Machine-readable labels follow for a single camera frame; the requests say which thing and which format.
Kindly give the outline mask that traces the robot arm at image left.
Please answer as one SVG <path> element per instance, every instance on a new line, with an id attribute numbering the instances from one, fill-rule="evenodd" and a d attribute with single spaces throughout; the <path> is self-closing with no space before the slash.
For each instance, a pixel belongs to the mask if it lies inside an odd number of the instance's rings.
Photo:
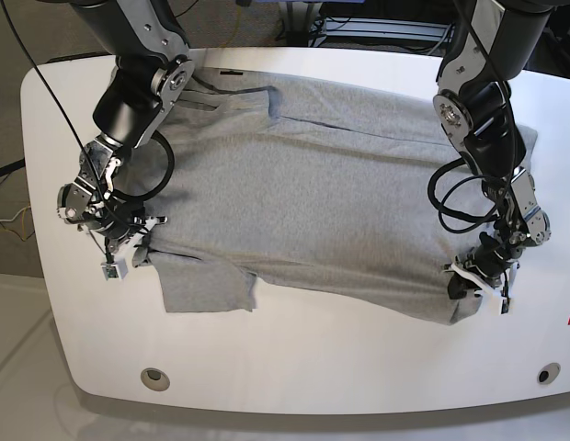
<path id="1" fill-rule="evenodd" d="M 78 175 L 61 188 L 58 212 L 66 223 L 103 236 L 102 268 L 106 277 L 121 278 L 127 269 L 125 254 L 166 221 L 147 215 L 144 203 L 168 185 L 174 172 L 174 153 L 158 128 L 193 74 L 194 62 L 188 56 L 187 35 L 166 1 L 70 5 L 115 56 L 116 67 L 93 112 L 99 134 L 82 146 Z M 166 154 L 161 181 L 141 195 L 115 188 L 114 178 L 130 162 L 133 150 L 149 141 Z"/>

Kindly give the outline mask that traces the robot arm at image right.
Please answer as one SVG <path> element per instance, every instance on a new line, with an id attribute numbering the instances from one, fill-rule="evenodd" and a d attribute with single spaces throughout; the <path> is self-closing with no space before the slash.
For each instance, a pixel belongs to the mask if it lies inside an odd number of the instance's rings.
<path id="1" fill-rule="evenodd" d="M 556 1 L 457 1 L 458 20 L 437 75 L 433 106 L 459 159 L 429 179 L 427 196 L 439 220 L 465 222 L 461 233 L 490 223 L 479 245 L 453 259 L 448 295 L 497 294 L 509 300 L 522 253 L 551 236 L 547 214 L 535 196 L 535 184 L 522 162 L 527 150 L 516 125 L 509 80 L 530 58 Z M 437 198 L 439 179 L 461 166 L 479 181 L 493 206 L 483 216 L 447 207 Z"/>

